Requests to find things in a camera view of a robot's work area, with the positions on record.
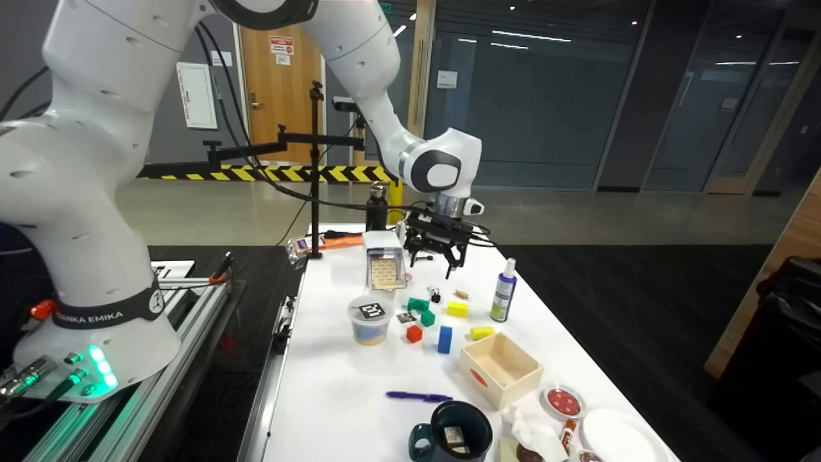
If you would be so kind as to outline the clear plastic container with lid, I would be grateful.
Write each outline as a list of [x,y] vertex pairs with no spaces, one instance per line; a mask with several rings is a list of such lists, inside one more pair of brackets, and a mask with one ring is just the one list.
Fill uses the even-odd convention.
[[357,344],[375,346],[384,342],[394,316],[392,301],[383,296],[358,296],[349,302],[346,312]]

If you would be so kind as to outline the white wall panel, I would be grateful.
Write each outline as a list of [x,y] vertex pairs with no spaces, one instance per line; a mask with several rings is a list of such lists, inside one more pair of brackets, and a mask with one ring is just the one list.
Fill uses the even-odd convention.
[[218,129],[209,66],[195,62],[177,62],[176,73],[187,128]]

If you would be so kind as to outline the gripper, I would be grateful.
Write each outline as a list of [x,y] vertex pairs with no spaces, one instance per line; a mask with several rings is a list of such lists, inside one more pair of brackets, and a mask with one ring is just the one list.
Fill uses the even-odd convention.
[[422,250],[443,250],[448,270],[464,266],[469,240],[474,228],[459,219],[438,214],[409,214],[405,218],[405,242],[403,248],[409,254],[409,263],[416,263]]

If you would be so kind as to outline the dark teal mug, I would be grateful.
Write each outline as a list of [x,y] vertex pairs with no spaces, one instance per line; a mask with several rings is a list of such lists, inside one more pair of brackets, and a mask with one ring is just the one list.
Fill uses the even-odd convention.
[[[448,426],[461,427],[469,453],[452,452],[446,447],[443,427]],[[484,462],[494,439],[493,427],[478,407],[449,401],[434,409],[428,423],[411,429],[408,453],[412,462]]]

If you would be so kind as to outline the white spray bottle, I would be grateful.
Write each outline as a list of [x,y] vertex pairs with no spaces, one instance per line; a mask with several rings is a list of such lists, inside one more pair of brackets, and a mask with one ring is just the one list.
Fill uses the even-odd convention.
[[490,310],[490,318],[493,321],[503,323],[508,320],[516,284],[516,259],[508,258],[504,270],[496,278],[495,295]]

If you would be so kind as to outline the wooden door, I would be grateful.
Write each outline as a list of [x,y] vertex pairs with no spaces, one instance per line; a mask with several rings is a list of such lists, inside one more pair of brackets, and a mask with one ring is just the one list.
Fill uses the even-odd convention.
[[312,129],[310,90],[322,82],[321,55],[299,24],[279,30],[240,30],[244,90],[254,144]]

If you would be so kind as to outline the wooden box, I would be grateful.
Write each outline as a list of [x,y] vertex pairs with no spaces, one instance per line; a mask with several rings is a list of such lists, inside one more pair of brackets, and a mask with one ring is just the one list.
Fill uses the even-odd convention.
[[464,346],[459,370],[496,410],[535,391],[545,367],[504,333]]

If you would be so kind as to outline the white paper plate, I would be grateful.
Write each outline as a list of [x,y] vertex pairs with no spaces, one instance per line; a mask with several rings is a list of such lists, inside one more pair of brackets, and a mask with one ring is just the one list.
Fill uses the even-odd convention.
[[595,409],[582,419],[586,449],[603,462],[673,462],[668,447],[644,421],[616,409]]

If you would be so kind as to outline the black trash bag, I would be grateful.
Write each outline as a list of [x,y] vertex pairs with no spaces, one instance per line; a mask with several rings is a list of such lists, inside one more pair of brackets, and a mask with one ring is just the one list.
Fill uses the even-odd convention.
[[821,398],[821,257],[786,258],[756,291],[759,306],[803,344],[803,353],[788,357],[801,370],[799,383]]

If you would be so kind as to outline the purple pen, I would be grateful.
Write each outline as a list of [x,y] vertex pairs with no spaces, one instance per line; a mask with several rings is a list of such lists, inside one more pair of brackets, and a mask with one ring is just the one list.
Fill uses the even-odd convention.
[[385,395],[392,400],[415,400],[428,403],[443,403],[453,400],[453,398],[448,395],[435,393],[414,393],[408,391],[388,391]]

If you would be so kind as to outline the yellow bollard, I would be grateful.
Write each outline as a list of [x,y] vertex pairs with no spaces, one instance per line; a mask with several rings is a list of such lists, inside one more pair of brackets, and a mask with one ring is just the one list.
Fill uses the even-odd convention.
[[404,211],[398,208],[403,205],[403,184],[401,180],[393,180],[388,184],[387,202],[392,207],[388,210],[387,224],[394,226],[404,216]]

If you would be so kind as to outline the clear box with cards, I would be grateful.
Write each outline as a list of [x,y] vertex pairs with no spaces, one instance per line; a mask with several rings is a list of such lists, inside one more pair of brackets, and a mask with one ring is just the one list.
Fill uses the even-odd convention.
[[362,234],[366,249],[366,285],[372,291],[396,291],[408,286],[404,249],[392,230]]

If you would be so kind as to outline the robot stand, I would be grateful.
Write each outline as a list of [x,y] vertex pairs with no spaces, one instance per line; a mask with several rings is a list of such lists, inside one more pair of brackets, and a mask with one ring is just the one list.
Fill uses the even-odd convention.
[[182,349],[164,371],[96,404],[58,402],[0,423],[0,462],[260,460],[273,325],[300,269],[284,246],[151,249],[156,261],[193,261],[190,277],[205,281],[226,252],[235,257],[230,286],[166,295]]

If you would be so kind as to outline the black water bottle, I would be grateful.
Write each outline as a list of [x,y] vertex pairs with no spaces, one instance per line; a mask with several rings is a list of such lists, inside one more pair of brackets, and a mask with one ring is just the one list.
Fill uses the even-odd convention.
[[372,182],[366,202],[366,231],[387,230],[387,215],[386,187],[381,182]]

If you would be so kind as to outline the crumpled white tissue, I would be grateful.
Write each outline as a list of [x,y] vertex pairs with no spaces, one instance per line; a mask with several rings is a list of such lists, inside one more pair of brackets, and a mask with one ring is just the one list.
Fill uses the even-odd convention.
[[528,419],[516,406],[503,407],[500,416],[504,422],[504,436],[517,444],[535,450],[545,462],[565,462],[568,454],[562,448],[558,434],[551,426]]

